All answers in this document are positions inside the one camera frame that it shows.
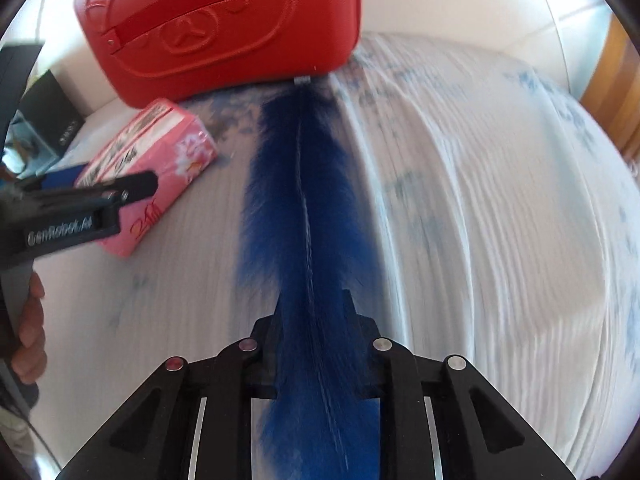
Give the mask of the person's left hand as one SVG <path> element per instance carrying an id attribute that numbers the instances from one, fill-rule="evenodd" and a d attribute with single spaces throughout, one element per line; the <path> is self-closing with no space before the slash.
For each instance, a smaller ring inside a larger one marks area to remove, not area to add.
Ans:
<path id="1" fill-rule="evenodd" d="M 48 364 L 42 300 L 44 288 L 40 277 L 32 272 L 29 293 L 18 324 L 18 348 L 12 354 L 11 368 L 24 385 L 34 384 Z"/>

